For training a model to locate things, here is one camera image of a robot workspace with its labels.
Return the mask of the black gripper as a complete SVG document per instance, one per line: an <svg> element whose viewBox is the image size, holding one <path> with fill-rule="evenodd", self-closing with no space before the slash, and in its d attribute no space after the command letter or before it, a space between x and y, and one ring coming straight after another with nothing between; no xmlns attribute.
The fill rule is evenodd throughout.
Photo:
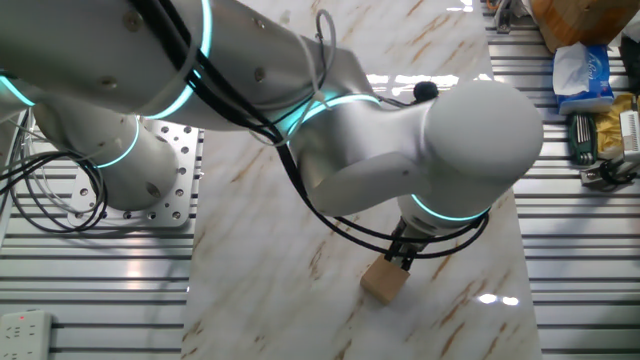
<svg viewBox="0 0 640 360"><path fill-rule="evenodd" d="M420 253L427 246L429 235L419 231L414 227L406 227L401 237L418 239L418 242L400 242L397 247L389 248L388 252L384 255L384 259L392 263L396 258L400 257L401 253ZM414 257L403 257L401 260L401 269L409 271Z"/></svg>

